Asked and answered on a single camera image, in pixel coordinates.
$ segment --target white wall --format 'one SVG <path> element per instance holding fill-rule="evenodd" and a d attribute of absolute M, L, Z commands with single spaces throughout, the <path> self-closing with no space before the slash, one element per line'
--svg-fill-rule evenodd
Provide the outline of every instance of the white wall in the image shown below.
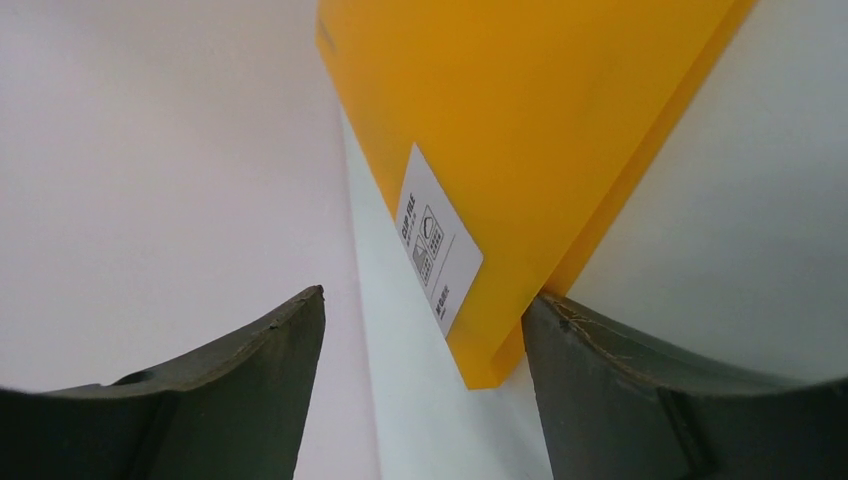
<path fill-rule="evenodd" d="M 569 296 L 737 365 L 848 374 L 848 2 L 761 0 Z"/>
<path fill-rule="evenodd" d="M 297 478 L 378 477 L 314 9 L 0 1 L 0 384 L 109 383 L 323 283 Z"/>

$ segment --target white label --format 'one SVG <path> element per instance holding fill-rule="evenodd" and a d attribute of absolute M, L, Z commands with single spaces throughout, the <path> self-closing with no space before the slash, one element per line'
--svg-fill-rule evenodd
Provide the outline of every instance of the white label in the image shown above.
<path fill-rule="evenodd" d="M 395 221 L 436 321 L 447 336 L 480 270 L 483 253 L 418 145 L 412 146 L 409 155 Z"/>

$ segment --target white surface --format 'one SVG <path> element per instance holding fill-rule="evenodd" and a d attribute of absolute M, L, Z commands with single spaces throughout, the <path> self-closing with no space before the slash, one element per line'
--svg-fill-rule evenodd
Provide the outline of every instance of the white surface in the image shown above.
<path fill-rule="evenodd" d="M 378 478 L 314 9 L 0 2 L 0 383 L 112 382 L 323 283 L 296 477 Z"/>
<path fill-rule="evenodd" d="M 570 297 L 672 343 L 848 374 L 848 2 L 761 0 Z"/>
<path fill-rule="evenodd" d="M 526 362 L 469 392 L 345 120 L 356 257 L 386 480 L 551 478 Z"/>
<path fill-rule="evenodd" d="M 483 263 L 418 145 L 412 146 L 400 191 L 395 228 L 433 309 L 433 320 L 447 337 L 468 289 Z"/>

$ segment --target white backdrop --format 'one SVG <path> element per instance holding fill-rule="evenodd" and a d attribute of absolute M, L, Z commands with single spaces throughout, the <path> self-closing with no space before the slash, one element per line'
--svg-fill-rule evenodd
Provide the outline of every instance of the white backdrop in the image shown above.
<path fill-rule="evenodd" d="M 0 384 L 112 382 L 323 283 L 297 478 L 378 478 L 312 0 L 0 0 Z"/>

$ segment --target dark green object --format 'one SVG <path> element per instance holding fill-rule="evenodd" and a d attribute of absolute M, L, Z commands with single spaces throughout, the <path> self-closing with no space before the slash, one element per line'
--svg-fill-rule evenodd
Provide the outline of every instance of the dark green object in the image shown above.
<path fill-rule="evenodd" d="M 522 326 L 556 479 L 848 479 L 848 380 L 734 368 L 569 300 Z"/>
<path fill-rule="evenodd" d="M 0 391 L 14 479 L 292 478 L 324 336 L 321 287 L 112 386 Z"/>

